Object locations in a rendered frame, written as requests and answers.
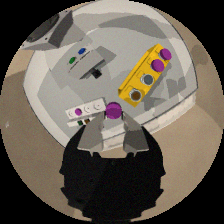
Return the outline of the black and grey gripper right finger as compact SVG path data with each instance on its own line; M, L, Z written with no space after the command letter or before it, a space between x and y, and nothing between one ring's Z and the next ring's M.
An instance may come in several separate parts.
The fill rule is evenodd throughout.
M123 150L133 152L134 157L140 157L153 162L160 171L161 177L166 174L163 167L163 156L159 144L154 137L126 112L122 111L121 120L124 121ZM128 130L128 131L127 131Z

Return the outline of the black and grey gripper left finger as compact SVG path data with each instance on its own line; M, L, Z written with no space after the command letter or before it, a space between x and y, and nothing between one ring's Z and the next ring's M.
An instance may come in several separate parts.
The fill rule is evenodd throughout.
M60 174L64 175L67 167L75 160L82 157L93 157L93 152L103 150L103 135L101 133L106 111L102 111L86 125L83 125L67 143Z

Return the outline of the grey key housing with blue and green buttons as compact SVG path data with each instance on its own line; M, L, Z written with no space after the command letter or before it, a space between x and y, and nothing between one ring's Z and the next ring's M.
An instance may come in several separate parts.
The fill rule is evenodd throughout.
M102 56L88 43L81 48L66 64L68 76L76 79L83 79L91 73L96 79L102 74L97 69L100 64L105 62Z

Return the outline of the purple round cap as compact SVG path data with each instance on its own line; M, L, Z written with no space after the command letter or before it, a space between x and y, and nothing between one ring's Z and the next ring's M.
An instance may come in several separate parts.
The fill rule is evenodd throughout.
M121 116L122 108L121 105L117 102L110 102L106 106L106 116L110 119L117 119Z
M155 59L151 62L151 67L156 72L162 72L164 70L164 64L161 60Z
M166 48L160 50L160 56L164 60L170 60L172 58L172 55L171 55L170 51Z
M77 108L77 109L75 110L75 114L76 114L76 115L80 116L81 113L82 113L81 109Z

